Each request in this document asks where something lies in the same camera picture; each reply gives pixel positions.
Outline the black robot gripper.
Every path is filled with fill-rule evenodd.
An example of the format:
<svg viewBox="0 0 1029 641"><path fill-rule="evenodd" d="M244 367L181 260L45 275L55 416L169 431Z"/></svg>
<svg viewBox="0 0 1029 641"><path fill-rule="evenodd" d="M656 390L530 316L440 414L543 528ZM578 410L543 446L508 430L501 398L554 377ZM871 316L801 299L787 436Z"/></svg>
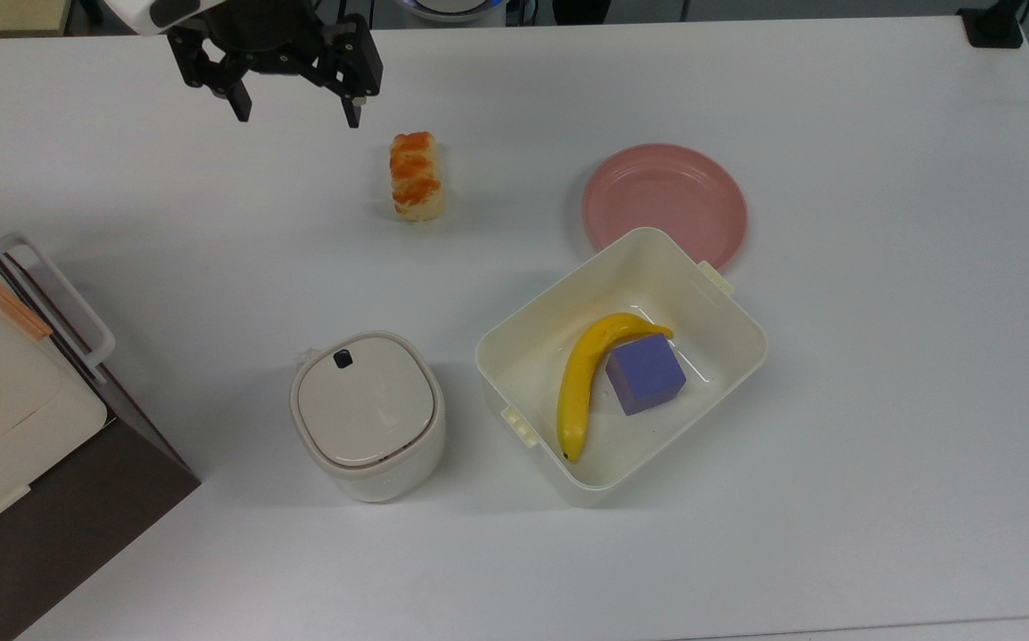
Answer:
<svg viewBox="0 0 1029 641"><path fill-rule="evenodd" d="M326 23L314 1L222 1L167 30L185 82L207 84L234 117L246 123L253 99L242 78L253 70L296 76L312 84L340 84L346 122L383 90L384 65L367 17L339 13Z"/></svg>

